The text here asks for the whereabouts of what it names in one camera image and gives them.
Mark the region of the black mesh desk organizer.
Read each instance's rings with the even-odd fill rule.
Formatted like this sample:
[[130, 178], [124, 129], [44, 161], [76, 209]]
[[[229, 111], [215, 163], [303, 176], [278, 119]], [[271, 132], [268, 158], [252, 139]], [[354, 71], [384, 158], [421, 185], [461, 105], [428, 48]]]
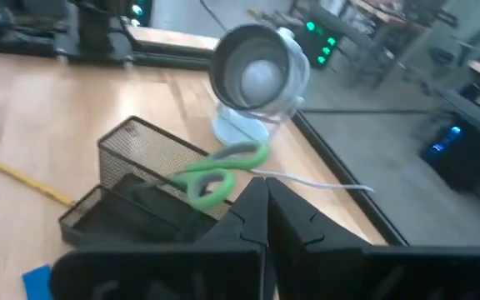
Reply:
[[210, 212], [189, 205], [169, 178], [207, 152], [150, 122], [129, 117], [98, 140], [97, 150], [99, 184], [58, 219], [65, 243], [190, 243], [228, 211], [229, 202]]

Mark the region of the black box green lights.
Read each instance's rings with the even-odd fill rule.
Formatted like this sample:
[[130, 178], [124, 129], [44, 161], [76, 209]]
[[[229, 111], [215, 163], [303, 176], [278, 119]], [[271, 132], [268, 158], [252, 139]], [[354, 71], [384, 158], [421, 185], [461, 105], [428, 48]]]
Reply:
[[343, 33], [317, 17], [307, 17], [296, 41], [314, 69], [324, 69], [337, 51]]

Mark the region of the wooden background table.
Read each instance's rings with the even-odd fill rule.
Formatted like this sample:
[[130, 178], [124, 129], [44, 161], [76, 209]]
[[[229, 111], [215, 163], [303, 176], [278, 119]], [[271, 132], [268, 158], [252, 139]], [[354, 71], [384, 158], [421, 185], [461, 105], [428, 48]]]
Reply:
[[366, 39], [356, 60], [352, 61], [352, 72], [347, 81], [352, 86], [366, 76], [373, 77], [373, 88], [382, 84], [408, 54], [414, 41], [435, 22], [458, 28], [458, 18], [443, 9], [444, 0], [402, 0], [391, 8], [375, 4], [373, 0], [352, 2], [382, 21], [374, 36]]

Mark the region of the black computer blue lights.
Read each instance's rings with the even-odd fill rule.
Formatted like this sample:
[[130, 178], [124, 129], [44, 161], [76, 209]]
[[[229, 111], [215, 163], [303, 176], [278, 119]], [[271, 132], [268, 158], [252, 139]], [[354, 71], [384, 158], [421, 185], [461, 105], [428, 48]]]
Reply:
[[449, 120], [430, 137], [419, 157], [452, 189], [480, 184], [480, 103], [454, 91], [442, 93]]

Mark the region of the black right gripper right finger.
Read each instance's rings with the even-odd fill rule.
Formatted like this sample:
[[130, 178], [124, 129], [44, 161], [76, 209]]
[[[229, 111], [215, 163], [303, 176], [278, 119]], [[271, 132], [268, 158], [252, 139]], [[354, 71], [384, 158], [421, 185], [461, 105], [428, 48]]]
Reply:
[[267, 188], [281, 300], [480, 300], [480, 247], [372, 245], [276, 178]]

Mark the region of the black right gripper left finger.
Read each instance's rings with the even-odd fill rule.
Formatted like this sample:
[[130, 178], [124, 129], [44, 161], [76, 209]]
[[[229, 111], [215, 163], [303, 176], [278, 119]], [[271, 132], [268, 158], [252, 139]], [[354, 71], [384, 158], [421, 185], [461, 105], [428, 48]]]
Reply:
[[59, 219], [72, 251], [52, 266], [53, 300], [268, 300], [268, 188], [255, 177], [216, 217], [183, 192], [135, 177], [96, 186]]

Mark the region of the yellow pencil pink eraser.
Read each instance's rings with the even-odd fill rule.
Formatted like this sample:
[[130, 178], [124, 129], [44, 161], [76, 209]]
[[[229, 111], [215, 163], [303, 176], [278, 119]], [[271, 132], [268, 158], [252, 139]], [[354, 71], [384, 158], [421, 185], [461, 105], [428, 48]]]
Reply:
[[63, 193], [57, 191], [56, 189], [49, 187], [48, 185], [35, 180], [34, 178], [29, 177], [27, 174], [19, 172], [9, 166], [4, 165], [0, 162], [0, 173], [12, 178], [13, 180], [20, 182], [24, 186], [35, 190], [38, 193], [41, 193], [47, 198], [51, 198], [53, 201], [60, 203], [66, 207], [71, 207], [75, 201], [65, 196]]

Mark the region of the blue eraser block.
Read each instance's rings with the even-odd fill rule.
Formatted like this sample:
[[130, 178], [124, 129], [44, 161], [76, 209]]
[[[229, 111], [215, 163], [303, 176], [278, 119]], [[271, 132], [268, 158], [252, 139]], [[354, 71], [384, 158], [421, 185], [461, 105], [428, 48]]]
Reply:
[[51, 267], [46, 264], [22, 275], [26, 300], [53, 300], [49, 290]]

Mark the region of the green grey handled scissors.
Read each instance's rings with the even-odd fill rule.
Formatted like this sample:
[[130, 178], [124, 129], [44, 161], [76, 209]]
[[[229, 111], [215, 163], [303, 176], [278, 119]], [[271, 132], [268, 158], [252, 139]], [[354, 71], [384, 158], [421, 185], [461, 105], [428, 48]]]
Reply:
[[185, 189], [190, 205], [199, 210], [214, 209], [233, 192], [236, 178], [232, 169], [251, 171], [268, 159], [268, 145], [262, 142], [238, 142], [188, 164], [168, 179]]

